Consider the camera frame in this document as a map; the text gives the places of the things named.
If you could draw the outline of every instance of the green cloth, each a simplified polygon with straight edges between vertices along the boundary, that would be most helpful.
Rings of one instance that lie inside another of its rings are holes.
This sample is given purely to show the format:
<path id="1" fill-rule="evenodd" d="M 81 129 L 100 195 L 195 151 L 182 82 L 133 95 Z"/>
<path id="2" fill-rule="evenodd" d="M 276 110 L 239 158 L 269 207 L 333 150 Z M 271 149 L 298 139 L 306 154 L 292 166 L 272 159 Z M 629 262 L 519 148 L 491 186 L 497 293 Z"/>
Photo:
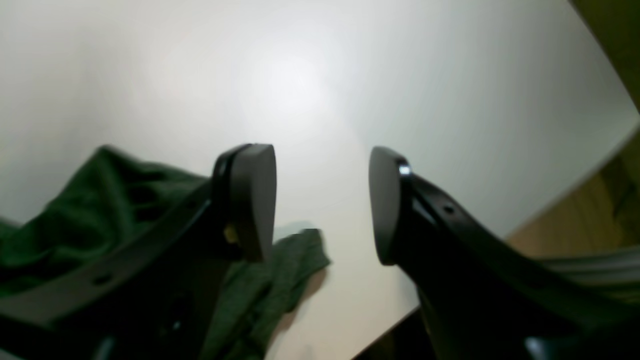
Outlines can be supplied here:
<path id="1" fill-rule="evenodd" d="M 28 290 L 133 241 L 206 178 L 101 147 L 44 211 L 0 221 L 0 296 Z M 329 265 L 320 232 L 276 243 L 268 263 L 234 263 L 205 343 L 207 359 L 261 359 L 308 278 Z"/>

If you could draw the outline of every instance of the screw hole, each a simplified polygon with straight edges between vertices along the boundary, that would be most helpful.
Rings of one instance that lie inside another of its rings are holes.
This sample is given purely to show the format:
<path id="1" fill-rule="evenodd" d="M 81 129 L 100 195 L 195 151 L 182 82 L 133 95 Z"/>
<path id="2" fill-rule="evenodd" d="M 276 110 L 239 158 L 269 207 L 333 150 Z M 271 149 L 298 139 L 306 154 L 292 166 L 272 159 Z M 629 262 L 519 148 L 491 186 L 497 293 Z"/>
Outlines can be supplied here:
<path id="1" fill-rule="evenodd" d="M 113 275 L 111 273 L 103 274 L 103 275 L 100 275 L 100 276 L 96 277 L 93 280 L 93 284 L 96 285 L 96 286 L 104 285 L 107 282 L 111 281 L 112 278 L 113 278 Z"/>

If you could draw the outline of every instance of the green fabric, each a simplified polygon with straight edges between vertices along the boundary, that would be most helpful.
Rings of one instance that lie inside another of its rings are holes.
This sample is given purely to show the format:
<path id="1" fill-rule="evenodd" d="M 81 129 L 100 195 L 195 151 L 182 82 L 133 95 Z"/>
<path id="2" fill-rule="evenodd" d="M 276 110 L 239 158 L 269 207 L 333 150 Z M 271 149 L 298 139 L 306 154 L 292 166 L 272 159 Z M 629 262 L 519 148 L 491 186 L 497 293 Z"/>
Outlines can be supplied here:
<path id="1" fill-rule="evenodd" d="M 0 296 L 28 290 L 132 241 L 206 178 L 101 147 L 23 226 L 0 219 Z M 261 359 L 307 279 L 329 265 L 320 232 L 276 243 L 265 264 L 234 263 L 205 343 L 207 359 Z"/>

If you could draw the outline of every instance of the black plastic part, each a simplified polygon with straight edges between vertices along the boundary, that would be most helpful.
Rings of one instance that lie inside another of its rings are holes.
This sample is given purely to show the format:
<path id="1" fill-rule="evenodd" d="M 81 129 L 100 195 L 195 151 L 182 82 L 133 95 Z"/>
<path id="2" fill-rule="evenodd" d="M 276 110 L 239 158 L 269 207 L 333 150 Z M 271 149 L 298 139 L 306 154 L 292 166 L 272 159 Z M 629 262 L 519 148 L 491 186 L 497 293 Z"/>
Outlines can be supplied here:
<path id="1" fill-rule="evenodd" d="M 640 309 L 517 254 L 407 166 L 390 149 L 372 151 L 376 245 L 414 281 L 439 359 L 640 358 Z"/>
<path id="2" fill-rule="evenodd" d="M 269 251 L 275 171 L 270 145 L 222 154 L 212 179 L 139 239 L 0 299 L 0 348 L 25 360 L 198 359 L 228 266 Z"/>

